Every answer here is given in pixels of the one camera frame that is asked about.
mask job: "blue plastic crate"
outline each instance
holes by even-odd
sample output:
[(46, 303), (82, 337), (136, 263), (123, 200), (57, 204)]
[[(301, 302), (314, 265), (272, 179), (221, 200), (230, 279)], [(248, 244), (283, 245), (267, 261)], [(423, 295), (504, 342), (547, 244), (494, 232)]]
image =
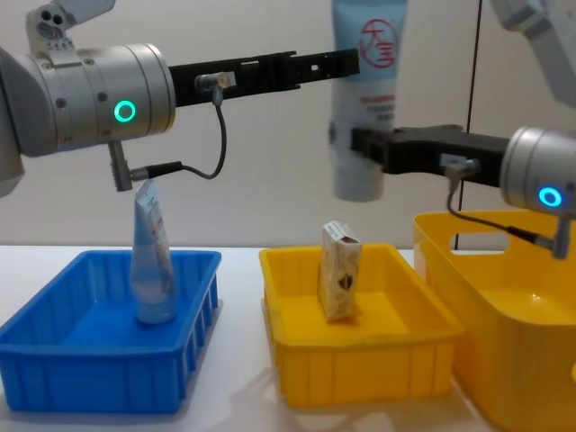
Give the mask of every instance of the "blue plastic crate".
[(172, 252), (180, 302), (136, 320), (130, 251), (85, 252), (0, 328), (0, 373), (20, 411), (174, 413), (218, 309), (217, 252)]

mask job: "green led ring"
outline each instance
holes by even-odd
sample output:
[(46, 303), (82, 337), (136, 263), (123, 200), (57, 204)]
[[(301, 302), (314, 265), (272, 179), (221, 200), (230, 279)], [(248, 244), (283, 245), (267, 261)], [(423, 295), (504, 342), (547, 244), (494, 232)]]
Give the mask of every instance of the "green led ring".
[[(125, 107), (130, 108), (130, 115), (128, 117), (124, 117), (121, 114), (121, 109)], [(120, 123), (131, 122), (134, 120), (134, 117), (136, 117), (136, 105), (130, 101), (118, 102), (114, 108), (114, 117), (116, 117), (116, 120)]]

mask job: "yellow plastic crate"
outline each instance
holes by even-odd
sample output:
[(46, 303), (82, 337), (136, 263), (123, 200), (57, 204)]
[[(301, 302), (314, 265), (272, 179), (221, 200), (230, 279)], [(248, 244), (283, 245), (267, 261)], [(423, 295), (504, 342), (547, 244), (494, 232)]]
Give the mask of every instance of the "yellow plastic crate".
[[(556, 224), (529, 211), (465, 214), (548, 236)], [(466, 331), (454, 353), (464, 389), (506, 430), (576, 431), (576, 242), (566, 261), (516, 238), (501, 255), (457, 256), (455, 234), (493, 229), (447, 213), (415, 226), (416, 268)]]
[(327, 323), (316, 291), (320, 247), (260, 253), (280, 393), (294, 407), (448, 392), (450, 311), (391, 246), (365, 246), (352, 319)]

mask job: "white table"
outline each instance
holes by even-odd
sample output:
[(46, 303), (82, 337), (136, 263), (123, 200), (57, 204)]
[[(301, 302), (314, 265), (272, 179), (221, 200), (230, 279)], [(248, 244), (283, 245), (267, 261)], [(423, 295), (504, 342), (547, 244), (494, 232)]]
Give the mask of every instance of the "white table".
[[(80, 252), (95, 247), (0, 247), (0, 322)], [(262, 315), (255, 248), (216, 249), (224, 307), (192, 396), (174, 416), (12, 413), (0, 387), (0, 432), (491, 432), (454, 388), (439, 400), (295, 411), (278, 400)], [(411, 251), (403, 252), (412, 262)]]

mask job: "light gray wall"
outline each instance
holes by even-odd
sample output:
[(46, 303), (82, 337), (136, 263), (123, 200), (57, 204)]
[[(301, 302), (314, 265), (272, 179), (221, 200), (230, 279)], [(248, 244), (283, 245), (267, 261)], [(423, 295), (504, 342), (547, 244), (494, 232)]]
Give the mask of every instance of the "light gray wall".
[[(409, 3), (398, 124), (465, 124), (478, 0)], [(4, 2), (5, 49), (27, 50), (24, 14), (39, 4)], [(282, 50), (307, 54), (333, 49), (329, 8), (328, 0), (118, 0), (114, 11), (71, 35), (84, 48), (154, 43), (170, 65)], [(552, 100), (521, 36), (501, 31), (490, 6), (485, 9), (474, 130), (506, 135), (524, 122), (569, 125), (572, 112)], [(330, 83), (226, 102), (229, 158), (221, 177), (205, 182), (179, 174), (158, 182), (172, 244), (317, 243), (320, 225), (337, 219), (363, 239), (409, 246), (413, 216), (443, 209), (446, 180), (387, 176), (383, 200), (337, 201), (326, 139), (329, 107)], [(208, 170), (219, 139), (213, 109), (205, 105), (179, 110), (169, 133), (125, 148), (132, 167), (183, 160)], [(105, 147), (25, 165), (22, 183), (0, 201), (0, 243), (131, 243), (133, 193), (114, 191)], [(500, 205), (493, 192), (466, 191), (466, 207)]]

